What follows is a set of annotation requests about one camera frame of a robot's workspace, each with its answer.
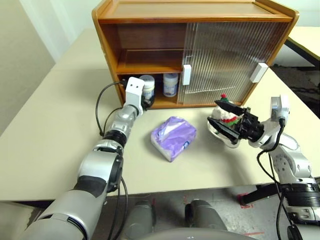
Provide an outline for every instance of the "wall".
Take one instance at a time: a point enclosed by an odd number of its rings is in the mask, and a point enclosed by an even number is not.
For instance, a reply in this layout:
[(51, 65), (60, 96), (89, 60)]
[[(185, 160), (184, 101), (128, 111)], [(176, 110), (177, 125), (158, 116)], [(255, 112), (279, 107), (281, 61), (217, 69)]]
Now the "wall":
[(54, 61), (19, 0), (0, 1), (0, 29), (1, 135)]
[[(92, 9), (101, 0), (20, 0), (35, 29), (57, 61), (84, 28), (94, 28)], [(320, 27), (320, 0), (275, 0), (300, 12), (297, 26)], [(275, 63), (310, 66), (284, 46)]]

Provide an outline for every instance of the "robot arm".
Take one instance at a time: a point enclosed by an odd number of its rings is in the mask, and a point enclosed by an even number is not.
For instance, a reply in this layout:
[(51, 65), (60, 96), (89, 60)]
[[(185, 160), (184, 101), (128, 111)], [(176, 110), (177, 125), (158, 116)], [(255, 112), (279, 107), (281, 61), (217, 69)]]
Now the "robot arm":
[(216, 101), (228, 112), (241, 120), (234, 128), (229, 128), (219, 120), (208, 118), (209, 123), (221, 134), (236, 144), (240, 139), (248, 139), (254, 148), (268, 151), (273, 167), (278, 175), (280, 189), (287, 200), (286, 210), (295, 223), (288, 227), (289, 239), (312, 240), (320, 234), (320, 190), (311, 174), (311, 164), (301, 153), (300, 146), (291, 136), (283, 133), (277, 143), (281, 125), (284, 128), (289, 115), (288, 98), (271, 98), (271, 117), (259, 122), (250, 113), (250, 108), (241, 108), (228, 102)]
[(107, 193), (121, 181), (123, 151), (131, 128), (143, 114), (144, 81), (130, 77), (126, 102), (103, 139), (84, 158), (72, 190), (57, 198), (22, 234), (22, 240), (90, 240)]

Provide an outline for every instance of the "wooden cabinet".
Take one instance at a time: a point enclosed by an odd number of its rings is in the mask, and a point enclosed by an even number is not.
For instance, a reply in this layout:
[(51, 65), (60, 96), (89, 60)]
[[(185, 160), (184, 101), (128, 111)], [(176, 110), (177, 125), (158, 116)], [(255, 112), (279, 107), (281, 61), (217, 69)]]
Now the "wooden cabinet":
[[(214, 106), (221, 93), (243, 104), (257, 64), (272, 64), (298, 15), (271, 0), (104, 0), (92, 11), (113, 80), (152, 75), (154, 109)], [(163, 95), (163, 73), (179, 74), (175, 97)]]

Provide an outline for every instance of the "wooden shelf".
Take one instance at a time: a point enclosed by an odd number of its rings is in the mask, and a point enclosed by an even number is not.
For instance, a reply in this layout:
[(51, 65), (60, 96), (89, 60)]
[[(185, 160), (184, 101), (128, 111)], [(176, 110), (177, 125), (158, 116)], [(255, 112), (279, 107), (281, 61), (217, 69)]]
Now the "wooden shelf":
[(183, 49), (123, 49), (116, 73), (180, 73), (183, 52)]

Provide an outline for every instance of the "gray floor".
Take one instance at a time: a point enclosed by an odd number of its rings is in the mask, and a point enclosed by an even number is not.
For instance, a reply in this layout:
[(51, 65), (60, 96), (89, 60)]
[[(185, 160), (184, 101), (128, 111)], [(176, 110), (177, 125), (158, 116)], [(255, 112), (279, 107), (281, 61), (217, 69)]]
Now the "gray floor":
[[(129, 210), (136, 202), (149, 200), (155, 202), (157, 223), (154, 231), (163, 231), (185, 226), (185, 204), (193, 199), (209, 202), (219, 213), (227, 229), (231, 232), (250, 236), (258, 240), (276, 240), (276, 215), (279, 204), (277, 196), (266, 198), (253, 203), (250, 208), (241, 208), (237, 195), (256, 190), (255, 186), (241, 186), (221, 189), (199, 189), (176, 192), (161, 192), (145, 195), (131, 195)], [(122, 219), (125, 199), (120, 198), (119, 222)], [(110, 197), (108, 204), (103, 207), (97, 228), (92, 240), (106, 240), (114, 215), (116, 198)], [(287, 238), (288, 220), (281, 214), (280, 228), (283, 240)]]

